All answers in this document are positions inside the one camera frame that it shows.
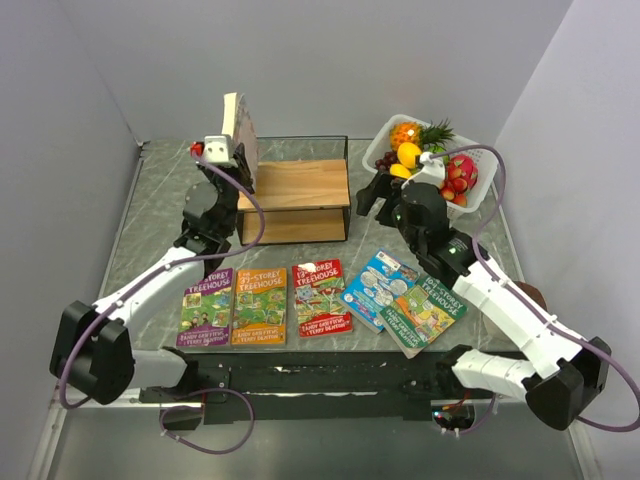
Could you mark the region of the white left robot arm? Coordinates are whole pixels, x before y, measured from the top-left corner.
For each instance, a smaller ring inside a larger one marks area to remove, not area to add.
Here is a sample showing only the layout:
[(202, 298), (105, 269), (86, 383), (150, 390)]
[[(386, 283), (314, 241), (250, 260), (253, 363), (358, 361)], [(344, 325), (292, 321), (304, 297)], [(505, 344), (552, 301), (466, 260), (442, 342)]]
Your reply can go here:
[(62, 313), (49, 370), (66, 409), (73, 406), (69, 387), (101, 405), (131, 388), (163, 389), (177, 402), (197, 392), (197, 361), (173, 347), (137, 350), (132, 340), (167, 301), (234, 255), (229, 238), (237, 203), (241, 194), (255, 191), (259, 154), (256, 142), (226, 135), (194, 143), (190, 154), (206, 179), (187, 191), (181, 233), (172, 246), (128, 285), (91, 304), (75, 301)]

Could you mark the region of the blue comic cover book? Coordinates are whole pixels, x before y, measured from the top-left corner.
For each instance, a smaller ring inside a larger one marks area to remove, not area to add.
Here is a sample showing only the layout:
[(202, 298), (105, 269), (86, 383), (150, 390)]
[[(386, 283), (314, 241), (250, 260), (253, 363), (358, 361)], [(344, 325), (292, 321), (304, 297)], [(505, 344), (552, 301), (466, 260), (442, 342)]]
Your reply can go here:
[(376, 334), (384, 326), (380, 311), (414, 286), (419, 273), (384, 249), (379, 249), (342, 291), (340, 303)]

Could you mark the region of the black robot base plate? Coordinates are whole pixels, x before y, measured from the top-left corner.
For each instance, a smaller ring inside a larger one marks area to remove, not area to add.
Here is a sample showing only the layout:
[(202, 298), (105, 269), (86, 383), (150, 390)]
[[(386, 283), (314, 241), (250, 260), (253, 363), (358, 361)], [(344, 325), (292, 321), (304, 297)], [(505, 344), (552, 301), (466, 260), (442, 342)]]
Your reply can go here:
[(442, 352), (408, 359), (399, 351), (198, 353), (198, 372), (174, 389), (147, 387), (143, 403), (202, 403), (207, 424), (258, 420), (393, 418), (428, 421), (446, 400), (485, 400), (446, 378)]

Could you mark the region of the dark grey cover book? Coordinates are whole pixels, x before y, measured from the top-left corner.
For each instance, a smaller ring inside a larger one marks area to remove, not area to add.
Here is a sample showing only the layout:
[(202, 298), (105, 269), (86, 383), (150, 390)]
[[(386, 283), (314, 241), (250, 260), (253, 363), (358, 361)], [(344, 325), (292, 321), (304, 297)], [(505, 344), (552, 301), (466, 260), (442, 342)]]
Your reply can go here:
[(241, 150), (251, 177), (247, 189), (254, 193), (258, 177), (259, 146), (246, 99), (242, 93), (226, 93), (223, 105), (221, 133), (232, 138), (234, 149), (242, 145)]

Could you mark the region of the red 13-storey treehouse book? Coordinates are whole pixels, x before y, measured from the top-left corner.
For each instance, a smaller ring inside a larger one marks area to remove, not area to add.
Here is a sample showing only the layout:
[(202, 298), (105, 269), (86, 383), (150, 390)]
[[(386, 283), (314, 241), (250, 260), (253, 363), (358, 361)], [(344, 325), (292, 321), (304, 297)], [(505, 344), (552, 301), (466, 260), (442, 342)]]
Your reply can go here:
[(341, 303), (345, 282), (339, 259), (294, 265), (292, 278), (300, 338), (353, 331), (351, 313)]

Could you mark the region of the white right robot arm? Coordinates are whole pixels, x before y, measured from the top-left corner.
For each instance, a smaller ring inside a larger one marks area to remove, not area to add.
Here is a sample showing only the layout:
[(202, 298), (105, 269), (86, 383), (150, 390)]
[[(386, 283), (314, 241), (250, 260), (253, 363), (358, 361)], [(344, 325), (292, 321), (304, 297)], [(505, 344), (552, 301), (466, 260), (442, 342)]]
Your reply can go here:
[(505, 273), (470, 235), (451, 227), (445, 200), (435, 186), (378, 172), (356, 194), (357, 212), (385, 202), (377, 221), (400, 232), (422, 269), (461, 297), (517, 346), (523, 359), (454, 347), (441, 362), (437, 386), (456, 399), (482, 389), (525, 402), (547, 426), (565, 430), (604, 389), (609, 345), (562, 325)]

